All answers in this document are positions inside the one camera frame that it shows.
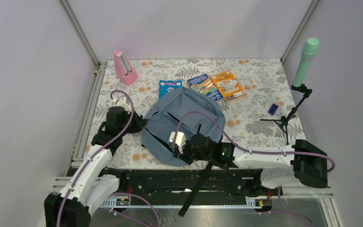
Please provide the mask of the blue student backpack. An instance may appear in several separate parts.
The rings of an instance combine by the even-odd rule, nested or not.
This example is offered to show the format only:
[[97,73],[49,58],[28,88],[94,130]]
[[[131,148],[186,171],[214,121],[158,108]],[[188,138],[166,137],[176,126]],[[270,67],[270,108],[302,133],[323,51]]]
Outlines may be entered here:
[[163,95],[146,113],[142,145],[162,164],[183,167],[192,159],[177,157],[172,148],[173,133],[186,139],[197,132],[221,142],[226,119],[212,98],[190,88],[180,87]]

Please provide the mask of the orange book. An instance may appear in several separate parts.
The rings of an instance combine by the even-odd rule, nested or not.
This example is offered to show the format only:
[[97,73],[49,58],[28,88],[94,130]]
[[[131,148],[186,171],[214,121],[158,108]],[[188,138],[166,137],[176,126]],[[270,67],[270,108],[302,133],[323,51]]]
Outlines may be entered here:
[[226,102],[246,98],[247,94],[230,70],[209,76]]

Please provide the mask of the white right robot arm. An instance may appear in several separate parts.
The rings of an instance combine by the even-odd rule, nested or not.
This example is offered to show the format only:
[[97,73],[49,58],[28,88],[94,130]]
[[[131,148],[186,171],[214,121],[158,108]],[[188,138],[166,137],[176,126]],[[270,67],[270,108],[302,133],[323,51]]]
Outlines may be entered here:
[[169,143],[177,158],[190,163],[208,161],[221,169],[241,168],[260,170],[252,188],[263,195],[278,186],[301,183],[311,188],[327,188],[327,154],[309,143],[298,139],[284,147],[240,148],[231,142],[215,142],[197,133],[187,139],[182,132],[172,132]]

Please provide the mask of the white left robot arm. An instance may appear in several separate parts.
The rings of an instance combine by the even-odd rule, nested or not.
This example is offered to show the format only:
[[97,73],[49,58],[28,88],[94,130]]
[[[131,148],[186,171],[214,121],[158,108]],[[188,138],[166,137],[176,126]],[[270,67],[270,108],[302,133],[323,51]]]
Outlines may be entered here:
[[88,227],[94,212],[111,193],[126,192],[128,182],[122,177],[105,174],[100,181],[96,179],[122,144],[123,136],[140,132],[145,124],[130,105],[109,108],[81,166],[59,193],[46,197],[46,226]]

